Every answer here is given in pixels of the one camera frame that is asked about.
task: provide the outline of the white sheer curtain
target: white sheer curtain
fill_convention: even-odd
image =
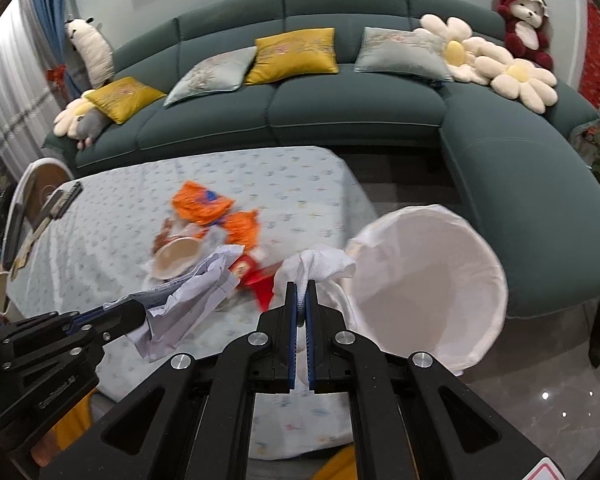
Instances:
[[[43,156],[61,110],[43,62],[54,65],[32,2],[13,0],[0,17],[0,157],[16,179]]]

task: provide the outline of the curtain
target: curtain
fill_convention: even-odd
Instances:
[[[64,33],[64,0],[32,1],[55,59],[55,64],[46,68],[51,69],[64,65],[64,45],[66,42]],[[80,97],[80,89],[68,72],[64,73],[64,84],[70,100]]]
[[[31,9],[32,0],[13,0],[0,17],[0,158],[16,180],[43,156],[61,110],[46,80],[54,54]]]

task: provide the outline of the gray plush toy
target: gray plush toy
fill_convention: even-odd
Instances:
[[[97,108],[93,108],[78,117],[78,149],[88,148],[113,121]]]

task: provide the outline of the floral tablecloth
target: floral tablecloth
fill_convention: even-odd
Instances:
[[[146,277],[141,266],[185,180],[235,199],[237,208],[259,209],[260,245],[268,253],[264,265],[317,243],[342,248],[376,218],[346,164],[323,148],[241,150],[119,168],[81,179],[82,194],[62,219],[51,222],[9,283],[11,301],[29,317],[84,312],[141,290]],[[218,353],[253,331],[258,316],[249,295],[223,302],[178,351],[196,358]],[[126,337],[105,350],[98,388],[114,400],[165,361],[144,361]],[[252,458],[286,458],[352,439],[344,394],[316,396],[296,384],[288,396],[256,396]]]

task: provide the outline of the flower-shaped plush cushion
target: flower-shaped plush cushion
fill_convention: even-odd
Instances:
[[[507,99],[519,98],[536,114],[543,114],[547,106],[558,102],[558,94],[552,88],[558,81],[548,70],[526,59],[514,59],[506,48],[494,44],[480,51],[482,56],[475,59],[474,67],[491,80],[497,94]]]
[[[445,23],[434,14],[425,14],[420,19],[420,25],[422,28],[414,32],[430,32],[445,41],[443,55],[446,67],[456,81],[485,86],[489,84],[489,80],[474,68],[475,58],[480,56],[481,48],[489,42],[472,36],[474,32],[467,22],[451,17]]]

